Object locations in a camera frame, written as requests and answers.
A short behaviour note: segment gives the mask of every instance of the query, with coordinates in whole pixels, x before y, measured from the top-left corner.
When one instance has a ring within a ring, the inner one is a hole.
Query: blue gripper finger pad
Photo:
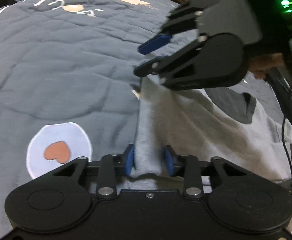
[[[135,154],[135,147],[132,147],[126,158],[125,174],[127,176],[130,175],[132,171],[132,167],[134,165],[134,154]]]
[[[149,54],[156,49],[167,45],[172,37],[173,36],[171,35],[157,34],[154,38],[140,45],[138,47],[138,52],[143,55]]]
[[[173,176],[175,174],[173,157],[166,147],[164,148],[164,160],[166,163],[169,176]]]

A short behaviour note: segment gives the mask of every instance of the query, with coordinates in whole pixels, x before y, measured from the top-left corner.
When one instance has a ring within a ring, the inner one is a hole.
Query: gray blanket
[[[0,237],[11,230],[4,200],[31,179],[27,147],[43,126],[79,124],[93,160],[134,143],[139,101],[131,84],[140,80],[133,66],[144,59],[137,47],[175,6],[169,0],[25,0],[0,11]],[[193,38],[179,35],[159,53]]]
[[[253,96],[229,88],[175,92],[158,83],[157,77],[142,82],[134,176],[167,175],[162,148],[171,145],[203,161],[225,158],[272,181],[290,178],[281,125]],[[284,135],[286,144],[292,143],[288,120]]]

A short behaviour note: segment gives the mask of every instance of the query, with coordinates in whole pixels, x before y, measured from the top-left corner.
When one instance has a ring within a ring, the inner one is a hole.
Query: wire
[[[285,122],[286,122],[286,117],[284,117],[284,120],[282,122],[282,126],[281,126],[281,140],[282,140],[282,145],[284,146],[286,155],[287,155],[287,159],[289,162],[289,167],[290,167],[290,172],[291,172],[291,179],[292,179],[292,164],[291,164],[291,159],[289,157],[289,153],[285,144],[285,138],[284,138],[284,129],[285,129]]]
[[[292,97],[292,87],[290,87],[289,96]],[[282,145],[284,146],[284,149],[285,149],[285,152],[286,152],[286,156],[287,156],[287,159],[288,159],[288,162],[289,162],[289,168],[290,168],[291,180],[292,180],[292,163],[291,163],[291,159],[289,157],[289,153],[288,153],[288,150],[287,150],[287,147],[286,147],[285,137],[284,137],[285,122],[286,122],[286,117],[284,116],[284,120],[282,121],[282,126],[281,126],[281,141],[282,141]]]

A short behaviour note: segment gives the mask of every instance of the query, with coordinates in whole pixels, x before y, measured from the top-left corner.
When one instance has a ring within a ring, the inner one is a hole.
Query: heart shape
[[[64,141],[52,143],[44,151],[44,158],[46,160],[56,160],[60,164],[67,163],[70,157],[70,150]]]
[[[68,12],[79,12],[84,10],[84,6],[81,4],[64,5],[62,8]]]

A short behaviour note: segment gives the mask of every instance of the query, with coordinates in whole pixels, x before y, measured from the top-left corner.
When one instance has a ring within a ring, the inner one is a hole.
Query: person's arm
[[[256,79],[264,79],[266,77],[266,70],[277,66],[284,66],[285,62],[282,54],[278,53],[251,58],[248,60],[248,64],[249,71],[254,74]]]

